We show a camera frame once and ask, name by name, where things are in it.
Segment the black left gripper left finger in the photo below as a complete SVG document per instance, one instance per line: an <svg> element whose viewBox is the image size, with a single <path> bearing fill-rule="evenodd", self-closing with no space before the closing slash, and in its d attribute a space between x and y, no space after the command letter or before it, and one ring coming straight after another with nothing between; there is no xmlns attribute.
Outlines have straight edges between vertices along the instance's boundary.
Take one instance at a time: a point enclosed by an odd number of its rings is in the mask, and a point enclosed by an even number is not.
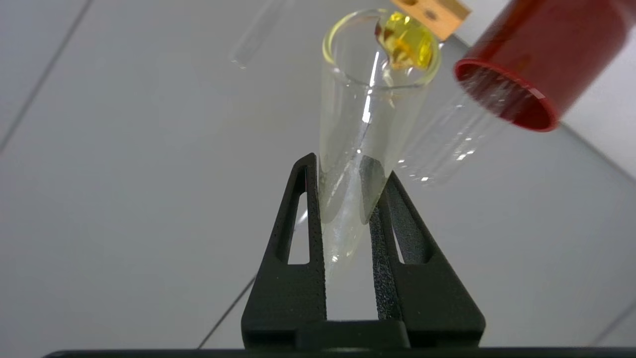
<svg viewBox="0 0 636 358"><path fill-rule="evenodd" d="M295 346L298 328L326 320L324 249L317 188L317 157L298 159L290 172L272 233L241 316L247 349ZM290 264L300 195L306 193L309 260Z"/></svg>

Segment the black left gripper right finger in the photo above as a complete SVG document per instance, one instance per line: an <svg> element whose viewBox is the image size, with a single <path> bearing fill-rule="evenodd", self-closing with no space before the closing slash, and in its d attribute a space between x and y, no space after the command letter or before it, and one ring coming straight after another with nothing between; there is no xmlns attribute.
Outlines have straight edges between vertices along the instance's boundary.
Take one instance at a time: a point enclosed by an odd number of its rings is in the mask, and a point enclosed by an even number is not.
<svg viewBox="0 0 636 358"><path fill-rule="evenodd" d="M413 348L477 347L486 328L467 288L395 173L370 219L380 320L396 320Z"/></svg>

